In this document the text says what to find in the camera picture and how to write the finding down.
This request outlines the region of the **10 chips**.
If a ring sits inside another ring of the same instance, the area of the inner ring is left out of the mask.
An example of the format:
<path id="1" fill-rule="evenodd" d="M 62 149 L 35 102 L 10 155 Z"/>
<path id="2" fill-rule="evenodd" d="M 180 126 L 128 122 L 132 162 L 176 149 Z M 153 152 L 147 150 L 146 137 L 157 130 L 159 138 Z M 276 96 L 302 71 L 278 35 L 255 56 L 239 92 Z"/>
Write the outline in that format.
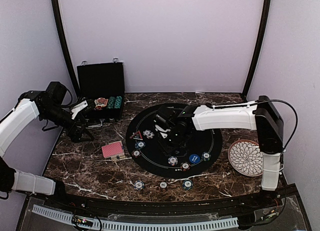
<path id="1" fill-rule="evenodd" d="M 178 158 L 175 156 L 170 156 L 167 162 L 170 166 L 176 166 L 178 164 Z"/>
<path id="2" fill-rule="evenodd" d="M 154 133 L 151 130 L 146 129 L 145 131 L 143 131 L 143 135 L 147 138 L 147 139 L 153 139 L 154 138 Z"/>

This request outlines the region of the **red triangular all-in marker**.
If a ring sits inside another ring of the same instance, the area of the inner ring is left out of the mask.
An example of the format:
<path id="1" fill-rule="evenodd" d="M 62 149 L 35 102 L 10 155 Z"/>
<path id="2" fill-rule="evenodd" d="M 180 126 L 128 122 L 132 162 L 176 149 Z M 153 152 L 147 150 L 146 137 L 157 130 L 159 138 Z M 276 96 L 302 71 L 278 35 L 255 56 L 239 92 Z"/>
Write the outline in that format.
<path id="1" fill-rule="evenodd" d="M 139 140 L 139 141 L 143 140 L 143 136 L 139 130 L 137 132 L 134 132 L 129 138 L 132 140 Z"/>

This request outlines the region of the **blue chip stack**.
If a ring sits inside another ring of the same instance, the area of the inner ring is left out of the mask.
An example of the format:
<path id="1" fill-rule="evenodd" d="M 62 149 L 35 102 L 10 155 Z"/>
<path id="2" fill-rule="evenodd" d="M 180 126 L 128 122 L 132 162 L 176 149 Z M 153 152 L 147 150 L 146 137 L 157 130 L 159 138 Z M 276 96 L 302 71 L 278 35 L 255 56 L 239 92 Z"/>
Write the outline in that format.
<path id="1" fill-rule="evenodd" d="M 145 184 L 144 184 L 143 181 L 137 180 L 137 181 L 134 183 L 133 187 L 134 187 L 135 190 L 138 190 L 138 191 L 139 191 L 139 190 L 142 190 L 142 189 L 145 188 Z"/>

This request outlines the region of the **100 chips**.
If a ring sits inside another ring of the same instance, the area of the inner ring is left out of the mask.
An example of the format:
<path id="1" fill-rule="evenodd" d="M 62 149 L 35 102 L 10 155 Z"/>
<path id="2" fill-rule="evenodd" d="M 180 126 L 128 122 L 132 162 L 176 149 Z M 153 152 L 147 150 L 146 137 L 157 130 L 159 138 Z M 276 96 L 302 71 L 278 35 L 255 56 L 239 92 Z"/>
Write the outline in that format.
<path id="1" fill-rule="evenodd" d="M 132 152 L 132 156 L 133 156 L 134 158 L 140 157 L 140 156 L 141 156 L 140 150 L 134 150 L 134 151 Z"/>
<path id="2" fill-rule="evenodd" d="M 180 165 L 182 171 L 188 171 L 191 168 L 191 165 L 188 162 L 183 162 Z"/>

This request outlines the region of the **50 chips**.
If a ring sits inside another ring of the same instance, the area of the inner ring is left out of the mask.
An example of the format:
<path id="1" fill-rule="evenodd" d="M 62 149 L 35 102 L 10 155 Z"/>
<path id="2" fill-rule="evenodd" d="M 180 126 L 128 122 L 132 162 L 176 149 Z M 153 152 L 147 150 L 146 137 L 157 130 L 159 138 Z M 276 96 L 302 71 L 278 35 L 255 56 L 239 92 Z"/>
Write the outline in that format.
<path id="1" fill-rule="evenodd" d="M 211 159 L 211 154 L 209 152 L 203 152 L 202 153 L 202 160 L 207 162 Z"/>
<path id="2" fill-rule="evenodd" d="M 142 141 L 142 140 L 140 140 L 140 141 L 137 141 L 136 143 L 135 143 L 135 148 L 136 149 L 142 149 L 142 148 L 144 148 L 146 146 L 146 143 L 144 142 L 144 141 Z"/>

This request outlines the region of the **orange 100 chip stack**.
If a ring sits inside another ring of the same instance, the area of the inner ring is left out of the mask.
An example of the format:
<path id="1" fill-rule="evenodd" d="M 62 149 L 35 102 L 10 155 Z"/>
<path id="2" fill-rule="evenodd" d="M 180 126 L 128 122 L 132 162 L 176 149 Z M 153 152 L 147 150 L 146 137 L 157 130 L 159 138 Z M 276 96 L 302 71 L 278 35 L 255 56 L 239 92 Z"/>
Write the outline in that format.
<path id="1" fill-rule="evenodd" d="M 162 182 L 159 183 L 159 187 L 160 187 L 161 189 L 166 189 L 166 188 L 168 187 L 168 184 L 167 184 L 167 182 L 162 181 Z"/>

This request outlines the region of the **blue small blind button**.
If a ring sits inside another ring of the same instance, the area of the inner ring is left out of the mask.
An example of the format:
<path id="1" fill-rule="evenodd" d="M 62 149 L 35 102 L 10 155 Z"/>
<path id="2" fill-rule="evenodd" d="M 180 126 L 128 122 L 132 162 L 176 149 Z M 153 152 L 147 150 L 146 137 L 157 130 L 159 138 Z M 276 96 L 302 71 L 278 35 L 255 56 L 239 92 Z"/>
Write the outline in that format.
<path id="1" fill-rule="evenodd" d="M 189 161 L 192 163 L 192 164 L 197 164 L 201 161 L 201 158 L 199 155 L 197 154 L 191 154 L 189 156 Z"/>

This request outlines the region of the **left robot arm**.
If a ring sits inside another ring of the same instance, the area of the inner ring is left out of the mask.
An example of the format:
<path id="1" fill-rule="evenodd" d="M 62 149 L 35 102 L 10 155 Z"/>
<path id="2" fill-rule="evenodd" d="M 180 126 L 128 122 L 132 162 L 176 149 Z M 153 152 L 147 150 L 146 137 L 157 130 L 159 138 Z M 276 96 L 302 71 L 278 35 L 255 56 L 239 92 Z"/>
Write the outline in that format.
<path id="1" fill-rule="evenodd" d="M 45 91 L 31 90 L 23 93 L 15 107 L 0 121 L 0 155 L 3 157 L 16 137 L 35 119 L 53 122 L 55 128 L 64 128 L 74 143 L 92 141 L 93 135 L 86 128 L 84 115 L 96 107 L 93 99 L 63 104 L 69 90 L 59 81 L 49 83 Z M 60 209 L 71 204 L 61 181 L 23 172 L 0 161 L 0 190 L 51 196 L 51 201 Z"/>

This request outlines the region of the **green-blue 50 chip stack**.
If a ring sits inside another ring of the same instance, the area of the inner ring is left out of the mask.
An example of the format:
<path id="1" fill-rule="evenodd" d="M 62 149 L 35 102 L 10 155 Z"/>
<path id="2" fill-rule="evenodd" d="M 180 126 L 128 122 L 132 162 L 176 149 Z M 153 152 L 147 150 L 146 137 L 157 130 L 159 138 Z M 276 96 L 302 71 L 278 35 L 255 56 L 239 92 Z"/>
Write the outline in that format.
<path id="1" fill-rule="evenodd" d="M 194 184 L 193 182 L 190 180 L 190 179 L 185 179 L 183 182 L 182 182 L 182 188 L 185 190 L 185 191 L 188 191 L 188 190 L 191 190 L 193 188 Z"/>

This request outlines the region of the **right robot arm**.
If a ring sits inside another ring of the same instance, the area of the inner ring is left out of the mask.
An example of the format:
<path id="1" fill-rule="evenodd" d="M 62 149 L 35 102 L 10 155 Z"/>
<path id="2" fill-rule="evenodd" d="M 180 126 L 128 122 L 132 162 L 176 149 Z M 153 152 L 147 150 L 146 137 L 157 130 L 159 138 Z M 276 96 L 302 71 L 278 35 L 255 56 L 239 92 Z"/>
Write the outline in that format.
<path id="1" fill-rule="evenodd" d="M 275 199 L 282 157 L 287 144 L 284 143 L 284 121 L 274 106 L 275 99 L 266 95 L 258 100 L 240 104 L 187 105 L 175 112 L 167 104 L 156 111 L 154 123 L 158 131 L 165 133 L 171 146 L 185 140 L 189 127 L 197 131 L 214 129 L 246 129 L 257 132 L 258 144 L 263 156 L 262 192 L 255 196 L 255 204 L 266 208 Z"/>

